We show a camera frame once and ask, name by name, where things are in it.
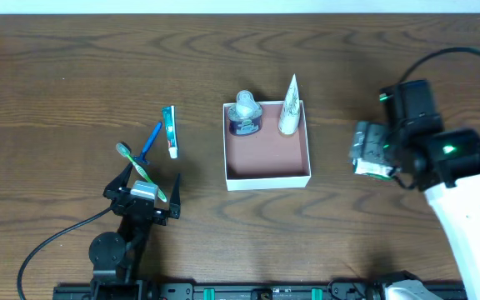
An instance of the open cardboard box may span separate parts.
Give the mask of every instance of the open cardboard box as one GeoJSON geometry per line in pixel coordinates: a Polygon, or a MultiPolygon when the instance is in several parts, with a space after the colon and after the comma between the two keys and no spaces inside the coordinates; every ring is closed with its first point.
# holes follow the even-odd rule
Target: open cardboard box
{"type": "Polygon", "coordinates": [[[262,129],[245,137],[229,132],[229,108],[223,104],[223,151],[228,191],[265,188],[305,188],[311,177],[303,101],[299,128],[291,137],[279,133],[283,101],[259,102],[262,129]]]}

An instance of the white box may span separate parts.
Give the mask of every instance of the white box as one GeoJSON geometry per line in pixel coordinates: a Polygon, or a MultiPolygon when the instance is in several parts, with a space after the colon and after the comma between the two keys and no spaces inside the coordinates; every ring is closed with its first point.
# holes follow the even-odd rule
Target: white box
{"type": "Polygon", "coordinates": [[[229,132],[228,108],[223,104],[223,156],[228,191],[266,188],[305,188],[311,177],[307,119],[303,101],[299,127],[291,137],[278,130],[283,101],[259,102],[262,129],[238,137],[229,132]]]}

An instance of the toothbrush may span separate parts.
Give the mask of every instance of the toothbrush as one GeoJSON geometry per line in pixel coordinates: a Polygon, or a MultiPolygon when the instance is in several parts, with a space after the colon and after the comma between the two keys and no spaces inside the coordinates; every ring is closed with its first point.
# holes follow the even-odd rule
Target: toothbrush
{"type": "MultiPolygon", "coordinates": [[[[129,149],[127,149],[127,147],[125,147],[125,145],[123,145],[122,143],[119,142],[118,144],[116,144],[116,150],[120,153],[120,155],[127,158],[129,160],[129,162],[132,163],[134,168],[137,169],[137,172],[138,172],[138,174],[140,174],[140,176],[142,176],[144,179],[146,179],[148,183],[153,183],[153,181],[148,176],[148,174],[143,169],[143,167],[140,167],[140,165],[137,164],[137,162],[134,161],[133,157],[131,156],[131,151],[129,151],[129,149]]],[[[168,201],[166,199],[166,195],[164,195],[163,191],[161,191],[160,188],[158,189],[158,198],[160,198],[163,202],[168,201]]]]}

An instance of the toothpaste cap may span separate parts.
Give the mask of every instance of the toothpaste cap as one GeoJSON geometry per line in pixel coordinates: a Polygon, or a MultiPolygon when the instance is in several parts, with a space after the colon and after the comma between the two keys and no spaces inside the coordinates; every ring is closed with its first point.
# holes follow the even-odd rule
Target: toothpaste cap
{"type": "Polygon", "coordinates": [[[178,155],[177,147],[170,147],[167,150],[170,152],[170,158],[172,158],[172,159],[177,158],[177,155],[178,155]]]}

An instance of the toothpaste tube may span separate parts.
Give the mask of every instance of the toothpaste tube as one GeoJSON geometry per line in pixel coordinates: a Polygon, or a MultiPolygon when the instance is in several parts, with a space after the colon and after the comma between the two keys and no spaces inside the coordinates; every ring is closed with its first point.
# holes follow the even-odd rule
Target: toothpaste tube
{"type": "Polygon", "coordinates": [[[164,124],[166,127],[167,150],[170,152],[170,158],[177,158],[177,133],[175,132],[175,107],[162,108],[162,115],[164,116],[164,124]]]}

